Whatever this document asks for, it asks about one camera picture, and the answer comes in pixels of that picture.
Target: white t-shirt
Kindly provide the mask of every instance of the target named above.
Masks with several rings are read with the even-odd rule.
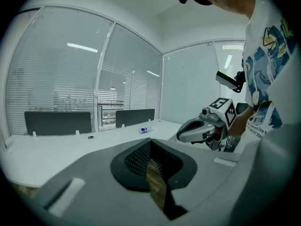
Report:
[[[268,87],[291,61],[297,40],[272,0],[256,0],[253,15],[246,28],[244,71],[246,102],[253,107],[270,101]],[[262,105],[246,125],[234,152],[242,153],[245,145],[260,140],[269,131],[282,126],[274,104]]]

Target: person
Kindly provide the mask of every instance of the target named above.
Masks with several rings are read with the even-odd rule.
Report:
[[[250,107],[237,116],[229,130],[230,136],[241,136],[234,152],[242,153],[247,143],[260,140],[282,126],[267,89],[273,87],[283,68],[292,61],[294,50],[300,54],[297,40],[272,0],[198,0],[198,3],[213,4],[249,18],[243,61],[246,102]]]

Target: cartoon print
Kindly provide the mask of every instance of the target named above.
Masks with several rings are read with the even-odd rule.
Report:
[[[249,56],[246,60],[246,70],[247,70],[247,77],[248,77],[248,86],[251,96],[253,96],[254,92],[256,91],[254,80],[253,80],[253,69],[254,69],[254,62],[252,58]]]
[[[282,31],[284,37],[285,37],[287,48],[288,48],[290,54],[292,54],[293,50],[296,47],[297,40],[295,38],[295,35],[294,35],[293,31],[288,26],[287,20],[284,17],[281,20],[280,28],[281,28],[281,31]]]
[[[279,116],[276,108],[273,110],[272,116],[269,119],[269,126],[272,126],[272,128],[274,128],[274,129],[282,126],[282,121],[280,119],[280,116]]]
[[[258,48],[257,52],[254,54],[255,67],[254,76],[257,85],[257,90],[259,92],[257,103],[261,103],[264,100],[269,100],[269,96],[266,92],[267,88],[271,85],[268,78],[268,67],[269,58],[262,48]]]
[[[258,109],[258,111],[253,119],[253,123],[255,125],[260,126],[263,124],[264,119],[267,115],[268,108],[269,108],[269,105],[263,105]]]
[[[252,100],[253,100],[254,105],[258,105],[258,102],[259,102],[259,92],[258,91],[255,91],[253,93]]]
[[[294,38],[292,37],[293,34],[289,32],[288,27],[283,24],[283,21],[281,26],[281,30],[277,29],[275,26],[266,28],[263,37],[263,45],[268,49],[268,56],[271,59],[270,69],[274,79],[279,75],[289,60],[289,54],[287,53],[286,48],[286,36],[285,34],[283,36],[281,33],[283,29],[285,29],[285,33],[290,40],[291,51],[295,46]]]

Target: glass wall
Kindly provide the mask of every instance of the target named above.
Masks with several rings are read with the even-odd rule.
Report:
[[[27,133],[26,111],[90,112],[92,131],[98,131],[98,116],[99,127],[114,125],[118,109],[155,108],[158,117],[162,54],[120,25],[110,38],[113,23],[71,8],[45,7],[38,13],[8,72],[6,112],[11,135]]]
[[[16,15],[7,28],[0,44],[0,91],[2,91],[2,96],[0,96],[0,130],[2,130],[5,139],[8,139],[10,136],[6,117],[5,99],[9,65],[20,38],[23,36],[27,25],[37,13],[38,10],[31,10]]]
[[[243,71],[242,58],[244,41],[220,41],[214,42],[219,71],[234,78],[238,72]],[[233,100],[234,106],[237,103],[245,103],[246,84],[240,93],[236,93],[228,87],[221,85],[221,97]]]
[[[212,43],[164,56],[161,119],[179,124],[198,117],[220,95]]]
[[[116,25],[99,80],[99,128],[115,126],[117,110],[155,109],[158,118],[162,55],[128,29]]]

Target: white desk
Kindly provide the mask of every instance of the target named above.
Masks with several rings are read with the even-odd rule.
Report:
[[[154,126],[156,130],[138,133],[139,128],[148,126]],[[0,152],[0,163],[9,181],[41,187],[55,174],[88,153],[148,137],[169,140],[180,126],[156,120],[79,136],[34,138],[13,135],[6,141],[8,150]],[[94,136],[94,139],[88,139],[89,136]]]

